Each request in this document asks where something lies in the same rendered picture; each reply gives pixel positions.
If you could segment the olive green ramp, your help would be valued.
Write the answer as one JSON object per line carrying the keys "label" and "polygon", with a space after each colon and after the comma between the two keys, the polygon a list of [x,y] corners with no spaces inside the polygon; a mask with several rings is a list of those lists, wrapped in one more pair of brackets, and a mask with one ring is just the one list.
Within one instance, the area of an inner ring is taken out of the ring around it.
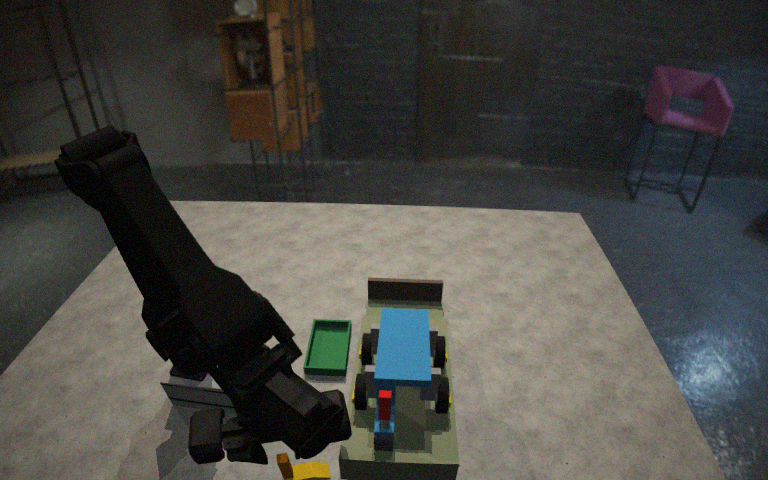
{"label": "olive green ramp", "polygon": [[[352,435],[340,445],[341,479],[456,480],[460,462],[442,288],[442,280],[368,278],[347,406]],[[376,398],[368,398],[366,410],[355,410],[352,401],[356,376],[366,369],[360,359],[362,335],[371,334],[371,323],[380,324],[382,308],[428,310],[429,326],[437,325],[438,336],[446,338],[441,377],[448,377],[451,395],[447,414],[437,414],[434,401],[420,400],[421,387],[396,386],[393,436],[374,435]]]}

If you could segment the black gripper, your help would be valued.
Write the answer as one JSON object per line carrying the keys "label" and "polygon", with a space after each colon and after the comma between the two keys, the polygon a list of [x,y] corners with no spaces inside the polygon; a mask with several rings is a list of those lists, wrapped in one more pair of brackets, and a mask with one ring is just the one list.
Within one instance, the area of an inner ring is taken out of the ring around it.
{"label": "black gripper", "polygon": [[[343,409],[343,423],[332,442],[349,440],[352,432],[343,392],[333,389],[321,393]],[[226,450],[230,462],[268,465],[268,458],[261,444],[281,440],[267,429],[254,413],[241,411],[236,406],[234,409],[237,417],[229,418],[224,425],[223,408],[201,410],[190,417],[188,450],[197,464],[219,462],[224,459]]]}

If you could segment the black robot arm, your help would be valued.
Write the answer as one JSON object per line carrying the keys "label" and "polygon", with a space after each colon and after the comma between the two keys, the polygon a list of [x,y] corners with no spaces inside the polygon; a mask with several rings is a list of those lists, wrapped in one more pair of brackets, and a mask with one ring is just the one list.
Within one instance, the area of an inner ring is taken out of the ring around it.
{"label": "black robot arm", "polygon": [[[152,177],[136,134],[110,125],[60,150],[58,172],[102,215],[144,298],[146,338],[173,364],[169,374],[201,382],[208,373],[298,456],[321,453],[343,409],[293,372],[302,355],[295,333],[266,297],[209,259]],[[274,348],[264,344],[272,336]]]}

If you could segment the green tray walls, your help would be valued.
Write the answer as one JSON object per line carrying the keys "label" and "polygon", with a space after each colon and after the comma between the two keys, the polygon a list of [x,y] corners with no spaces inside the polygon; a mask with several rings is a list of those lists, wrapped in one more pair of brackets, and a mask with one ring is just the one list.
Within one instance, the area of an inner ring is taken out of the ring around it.
{"label": "green tray walls", "polygon": [[[313,340],[314,340],[314,337],[315,337],[316,326],[348,328],[343,368],[339,368],[339,367],[308,366],[309,362],[310,362],[310,353],[311,353],[311,349],[312,349],[312,345],[313,345]],[[316,376],[346,376],[347,362],[348,362],[348,355],[349,355],[349,348],[350,348],[350,340],[351,340],[351,332],[352,332],[351,320],[318,320],[318,319],[313,319],[313,326],[312,326],[311,335],[310,335],[308,346],[307,346],[307,350],[306,350],[307,354],[306,354],[306,358],[305,358],[304,366],[303,366],[304,374],[316,375]]]}

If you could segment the small wheeled trolley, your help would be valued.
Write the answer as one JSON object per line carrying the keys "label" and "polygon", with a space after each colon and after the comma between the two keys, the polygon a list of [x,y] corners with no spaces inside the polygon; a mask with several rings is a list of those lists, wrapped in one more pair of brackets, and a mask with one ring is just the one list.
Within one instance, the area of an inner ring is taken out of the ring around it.
{"label": "small wheeled trolley", "polygon": [[[396,386],[421,387],[420,400],[434,401],[436,413],[447,414],[449,380],[441,377],[447,362],[446,338],[438,336],[437,325],[429,326],[428,310],[382,308],[380,324],[371,323],[370,330],[362,335],[360,359],[366,369],[356,376],[352,401],[355,410],[366,410],[368,398],[376,398],[374,435],[393,436]],[[392,391],[389,429],[379,428],[380,390]]]}

